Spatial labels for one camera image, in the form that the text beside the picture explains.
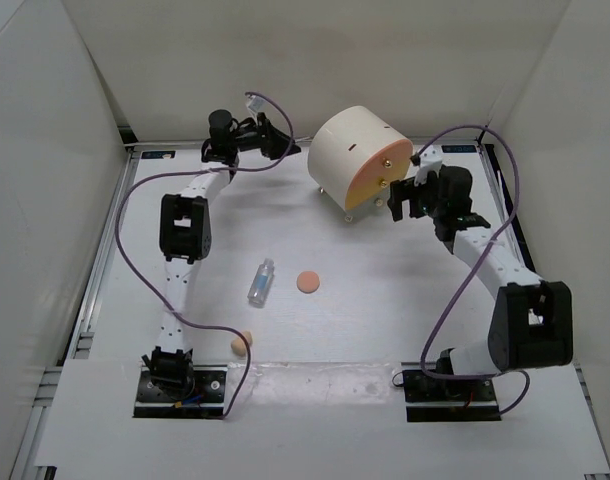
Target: cylinder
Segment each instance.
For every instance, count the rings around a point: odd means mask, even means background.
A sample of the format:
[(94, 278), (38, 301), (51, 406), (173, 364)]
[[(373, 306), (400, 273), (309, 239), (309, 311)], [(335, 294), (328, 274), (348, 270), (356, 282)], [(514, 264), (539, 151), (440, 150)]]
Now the cylinder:
[(247, 294), (247, 299), (252, 305), (262, 307), (267, 299), (272, 277), (274, 276), (274, 260), (266, 258), (263, 263), (258, 266), (256, 276), (252, 281), (252, 286)]
[(367, 108), (356, 106), (330, 118), (316, 133), (307, 168), (348, 212), (404, 178), (412, 151), (409, 139)]

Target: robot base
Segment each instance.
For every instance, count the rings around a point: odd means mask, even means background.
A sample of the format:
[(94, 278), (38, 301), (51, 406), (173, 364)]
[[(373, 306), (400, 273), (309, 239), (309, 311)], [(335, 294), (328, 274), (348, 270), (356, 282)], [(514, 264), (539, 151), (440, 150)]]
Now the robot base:
[(490, 422), (501, 419), (491, 380), (436, 380), (403, 370), (407, 421)]
[[(143, 368), (134, 401), (134, 418), (218, 418), (223, 414), (226, 379), (225, 366), (195, 365), (192, 393), (186, 399), (171, 398), (152, 385), (149, 370)], [(176, 406), (177, 402), (197, 396), (200, 399)]]

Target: white enclosure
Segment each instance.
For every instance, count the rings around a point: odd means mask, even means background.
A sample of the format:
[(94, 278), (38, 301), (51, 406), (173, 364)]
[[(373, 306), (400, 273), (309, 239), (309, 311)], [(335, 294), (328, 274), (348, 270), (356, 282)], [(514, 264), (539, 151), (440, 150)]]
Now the white enclosure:
[(271, 92), (299, 135), (363, 105), (411, 136), (500, 124), (569, 0), (65, 0), (140, 140)]
[[(204, 138), (212, 110), (245, 114), (247, 89), (297, 136), (357, 104), (412, 137), (506, 135), (536, 268), (573, 291), (610, 456), (610, 0), (0, 0), (0, 478), (76, 320), (125, 168), (116, 122), (141, 141)], [(96, 375), (81, 362), (69, 371)]]
[[(238, 173), (210, 204), (213, 247), (201, 262), (186, 316), (254, 336), (254, 368), (232, 416), (132, 418), (139, 358), (153, 348), (163, 308), (117, 254), (103, 274), (89, 358), (65, 365), (37, 463), (58, 466), (57, 480), (118, 474), (181, 480), (196, 471), (213, 480), (368, 480), (378, 472), (384, 478), (581, 480), (607, 472), (572, 365), (534, 371), (530, 395), (502, 422), (406, 422), (404, 395), (391, 386), (392, 375), (401, 361), (419, 358), (468, 267), (447, 254), (429, 219), (393, 223), (384, 208), (347, 224), (307, 174), (303, 150), (271, 171)], [(188, 171), (199, 156), (199, 149), (188, 149), (169, 159), (142, 158), (134, 180)], [(494, 177), (479, 153), (444, 157), (447, 165), (467, 166), (476, 210), (498, 227)], [(254, 151), (240, 162), (261, 167), (268, 160)], [(190, 180), (171, 177), (139, 188), (125, 213), (125, 249), (158, 288), (166, 279), (157, 206), (165, 192)], [(259, 309), (248, 305), (246, 293), (266, 256), (275, 261), (275, 278)], [(308, 268), (321, 278), (313, 295), (295, 286)], [(430, 358), (485, 338), (493, 308), (483, 283), (473, 283)], [(192, 329), (186, 335), (196, 364), (240, 362), (231, 334)], [(241, 370), (230, 368), (230, 391)], [(493, 383), (499, 402), (508, 405), (523, 378)]]
[(61, 3), (25, 2), (13, 17), (8, 6), (0, 2), (0, 478), (44, 368), (63, 354), (125, 157)]

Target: cable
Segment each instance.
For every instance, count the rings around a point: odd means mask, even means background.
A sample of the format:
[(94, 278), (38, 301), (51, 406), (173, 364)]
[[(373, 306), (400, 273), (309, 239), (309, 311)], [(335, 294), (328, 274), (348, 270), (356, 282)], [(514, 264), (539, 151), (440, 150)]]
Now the cable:
[(212, 142), (211, 140), (208, 138), (207, 140), (205, 140), (203, 142), (203, 144), (201, 145), (201, 160), (203, 158), (205, 158), (205, 154), (207, 153), (207, 149), (210, 148)]
[(474, 392), (470, 392), (467, 402), (465, 402), (465, 405), (463, 405), (463, 410), (465, 410), (467, 407), (469, 407), (472, 404), (473, 400), (474, 400)]
[(512, 403), (509, 407), (506, 407), (503, 410), (501, 410), (500, 412), (498, 412), (499, 415), (505, 415), (506, 413), (514, 410), (514, 408), (516, 408), (518, 406), (518, 404), (523, 401), (523, 399), (527, 395), (529, 386), (532, 383), (531, 378), (529, 378), (529, 374), (525, 370), (513, 370), (513, 371), (516, 373), (521, 373), (525, 377), (525, 386), (523, 387), (523, 391), (518, 396), (518, 398), (516, 400), (514, 400), (514, 403)]
[[(447, 320), (447, 317), (451, 313), (451, 311), (454, 308), (454, 305), (456, 304), (458, 299), (461, 297), (461, 295), (463, 294), (463, 292), (465, 291), (467, 286), (470, 284), (472, 279), (476, 276), (476, 274), (480, 270), (481, 266), (483, 265), (483, 262), (485, 261), (485, 258), (487, 258), (487, 256), (489, 255), (489, 252), (493, 248), (495, 241), (498, 239), (500, 234), (503, 233), (512, 224), (512, 222), (516, 218), (516, 214), (518, 212), (518, 205), (520, 203), (520, 180), (519, 180), (519, 175), (518, 175), (518, 164), (516, 163), (516, 158), (514, 157), (514, 153), (512, 152), (512, 149), (507, 144), (507, 142), (503, 139), (503, 137), (501, 137), (500, 134), (498, 134), (496, 131), (494, 131), (493, 129), (491, 129), (490, 127), (488, 127), (486, 125), (464, 124), (464, 125), (457, 125), (455, 127), (451, 127), (446, 130), (443, 130), (439, 134), (435, 135), (431, 140), (429, 140), (419, 150), (418, 155), (420, 156), (434, 142), (436, 142), (443, 136), (447, 135), (448, 133), (454, 132), (456, 130), (470, 129), (470, 128), (489, 133), (494, 138), (496, 138), (496, 140), (499, 141), (499, 143), (503, 146), (503, 148), (507, 152), (507, 156), (509, 157), (510, 163), (512, 165), (512, 171), (514, 174), (514, 206), (512, 208), (512, 211), (510, 212), (509, 216), (505, 220), (505, 222), (491, 236), (487, 246), (485, 247), (485, 250), (483, 250), (483, 253), (479, 257), (478, 261), (474, 264), (474, 266), (470, 270), (467, 277), (465, 277), (465, 280), (463, 280), (463, 283), (461, 283), (461, 285), (458, 287), (458, 289), (456, 290), (456, 292), (454, 293), (454, 295), (452, 296), (450, 301), (447, 303), (445, 310), (443, 310), (443, 313), (441, 313), (438, 321), (436, 322), (436, 325), (434, 325), (434, 328), (432, 329), (432, 331), (429, 334), (429, 337), (427, 339), (427, 342), (425, 343), (425, 346), (423, 347), (423, 351), (421, 353), (421, 360), (420, 360), (421, 370), (428, 377), (436, 378), (438, 380), (487, 380), (490, 378), (500, 376), (500, 375), (448, 375), (448, 374), (444, 374), (444, 373), (432, 372), (431, 370), (429, 370), (427, 368), (427, 365), (426, 365), (427, 354), (429, 353), (429, 349), (431, 348), (432, 343), (434, 343), (434, 340), (436, 339), (438, 332), (443, 327), (443, 324)], [(523, 400), (523, 398), (525, 398), (525, 395), (527, 395), (527, 391), (529, 390), (529, 385), (530, 385), (529, 375), (527, 374), (527, 372), (525, 372), (523, 370), (518, 370), (518, 371), (525, 376), (525, 389), (523, 390), (523, 393), (521, 393), (521, 395), (518, 397), (518, 399), (514, 403), (512, 403), (508, 408), (503, 410), (501, 413), (507, 413), (510, 410), (514, 409)]]
[(176, 402), (174, 404), (174, 408), (181, 408), (181, 407), (184, 407), (185, 405), (191, 405), (193, 403), (196, 403), (197, 406), (200, 406), (199, 400), (201, 398), (203, 398), (202, 395), (196, 395), (195, 397), (188, 398), (186, 400), (181, 400), (180, 402)]
[(167, 298), (165, 298), (165, 295), (160, 290), (158, 290), (154, 286), (154, 284), (152, 284), (152, 282), (150, 282), (145, 277), (145, 275), (143, 275), (140, 272), (140, 270), (136, 267), (136, 265), (134, 265), (134, 262), (132, 262), (132, 260), (127, 255), (127, 252), (125, 251), (125, 247), (123, 246), (123, 242), (122, 242), (121, 236), (120, 236), (120, 224), (121, 224), (121, 218), (123, 216), (123, 211), (125, 210), (125, 206), (127, 205), (127, 200), (138, 187), (140, 187), (148, 182), (157, 180), (159, 178), (198, 176), (198, 175), (204, 175), (206, 173), (211, 173), (211, 172), (221, 172), (224, 170), (237, 171), (237, 172), (264, 172), (266, 170), (275, 168), (285, 159), (285, 157), (287, 157), (288, 153), (292, 149), (292, 146), (294, 145), (294, 127), (292, 126), (292, 122), (289, 119), (287, 113), (285, 113), (285, 111), (276, 102), (274, 102), (272, 99), (270, 99), (269, 97), (266, 97), (265, 95), (263, 95), (261, 93), (245, 92), (245, 95), (247, 95), (247, 96), (253, 95), (253, 96), (262, 98), (267, 103), (272, 105), (276, 110), (278, 110), (278, 112), (285, 119), (285, 122), (287, 123), (287, 126), (289, 128), (289, 137), (290, 138), (289, 138), (289, 143), (287, 144), (287, 148), (285, 149), (285, 152), (283, 153), (283, 155), (281, 155), (281, 157), (278, 160), (269, 164), (266, 167), (260, 167), (260, 168), (218, 167), (218, 168), (210, 168), (210, 169), (206, 169), (206, 170), (196, 170), (196, 171), (191, 171), (191, 172), (159, 173), (157, 175), (152, 175), (151, 177), (143, 178), (142, 180), (140, 180), (140, 181), (136, 182), (134, 185), (132, 185), (132, 187), (127, 191), (127, 193), (121, 200), (121, 203), (118, 206), (118, 211), (116, 213), (116, 221), (114, 222), (114, 239), (116, 241), (116, 248), (118, 249), (119, 253), (123, 257), (123, 260), (125, 260), (125, 263), (129, 267), (129, 269), (134, 273), (134, 275), (136, 275), (136, 277), (138, 277), (138, 279), (141, 282), (143, 282), (145, 284), (145, 286), (147, 288), (149, 288), (149, 290), (154, 295), (156, 295), (158, 297), (158, 299), (163, 303), (163, 305), (169, 310), (169, 312), (179, 322), (181, 322), (183, 325), (187, 325), (188, 327), (191, 327), (191, 328), (197, 328), (199, 330), (218, 330), (218, 331), (222, 331), (222, 332), (229, 332), (233, 335), (236, 335), (238, 338), (240, 338), (243, 341), (243, 344), (245, 345), (245, 351), (247, 352), (247, 358), (245, 360), (245, 370), (243, 371), (243, 375), (241, 377), (240, 382), (238, 383), (238, 385), (236, 386), (236, 389), (234, 390), (234, 393), (232, 394), (232, 399), (230, 400), (229, 405), (227, 406), (227, 409), (219, 417), (221, 419), (226, 418), (229, 415), (229, 413), (231, 412), (232, 407), (234, 406), (234, 402), (236, 401), (236, 398), (238, 397), (238, 394), (240, 393), (241, 388), (243, 387), (243, 384), (245, 383), (245, 380), (247, 379), (247, 375), (248, 375), (249, 369), (251, 367), (252, 352), (251, 352), (251, 348), (250, 348), (250, 345), (249, 345), (247, 339), (241, 332), (239, 332), (235, 328), (227, 327), (224, 325), (201, 325), (198, 323), (193, 323), (193, 322), (190, 322), (189, 320), (186, 320), (185, 317), (181, 313), (175, 311), (172, 304), (167, 300)]
[(401, 375), (403, 372), (400, 371), (398, 373), (395, 373), (394, 376), (392, 377), (392, 385), (394, 385), (396, 388), (401, 388), (404, 387), (405, 384), (403, 382), (401, 383), (396, 383), (394, 380), (396, 380), (396, 377), (398, 377), (399, 375)]
[(182, 401), (185, 401), (186, 399), (188, 399), (194, 393), (195, 388), (196, 388), (196, 378), (192, 377), (192, 388), (187, 390), (187, 395), (185, 395), (183, 398), (175, 398), (174, 396), (170, 395), (168, 392), (165, 392), (165, 391), (163, 391), (163, 393), (175, 402), (182, 402)]

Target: white table surface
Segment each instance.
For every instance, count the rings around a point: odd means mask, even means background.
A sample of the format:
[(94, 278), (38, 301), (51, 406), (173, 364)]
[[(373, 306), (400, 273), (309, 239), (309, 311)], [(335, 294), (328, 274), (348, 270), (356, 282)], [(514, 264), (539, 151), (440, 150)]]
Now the white table surface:
[[(263, 174), (239, 174), (210, 209), (214, 244), (197, 282), (193, 321), (254, 334), (254, 367), (232, 416), (221, 421), (133, 419), (139, 358), (149, 354), (161, 305), (115, 255), (104, 282), (90, 358), (66, 362), (37, 455), (57, 479), (561, 479), (608, 466), (572, 366), (532, 374), (530, 394), (502, 422), (408, 424), (390, 387), (401, 361), (417, 361), (426, 337), (467, 273), (427, 219), (379, 215), (347, 224), (317, 192), (305, 153)], [(477, 154), (446, 156), (474, 176), (474, 209), (500, 219)], [(242, 163), (266, 165), (246, 154)], [(137, 179), (198, 166), (196, 152), (142, 160)], [(126, 248), (163, 287), (158, 215), (164, 193), (190, 179), (137, 191), (123, 224)], [(246, 294), (263, 258), (276, 278), (263, 309)], [(321, 288), (297, 291), (315, 270)], [(473, 282), (431, 356), (486, 334), (493, 300)], [(231, 335), (188, 332), (195, 362), (239, 361)], [(232, 367), (228, 389), (240, 376)], [(494, 381), (507, 405), (520, 375)]]
[[(141, 160), (136, 180), (200, 168), (197, 151), (174, 159)], [(446, 155), (446, 163), (474, 176), (474, 209), (500, 224), (478, 154)], [(241, 164), (265, 166), (257, 152)], [(165, 193), (191, 178), (144, 185), (130, 200), (122, 235), (129, 255), (155, 285), (164, 288), (158, 248), (159, 208)], [(389, 362), (417, 360), (427, 335), (468, 267), (434, 236), (431, 220), (394, 223), (387, 207), (347, 224), (341, 209), (320, 195), (307, 174), (306, 151), (264, 173), (239, 173), (210, 206), (213, 247), (203, 261), (187, 318), (250, 330), (259, 362)], [(248, 305), (247, 292), (265, 257), (276, 265), (265, 308)], [(304, 295), (296, 277), (318, 272), (320, 289)], [(102, 292), (90, 359), (132, 359), (149, 353), (162, 305), (116, 255)], [(487, 334), (493, 299), (479, 282), (461, 297), (432, 350)], [(187, 331), (196, 362), (233, 361), (230, 334)]]

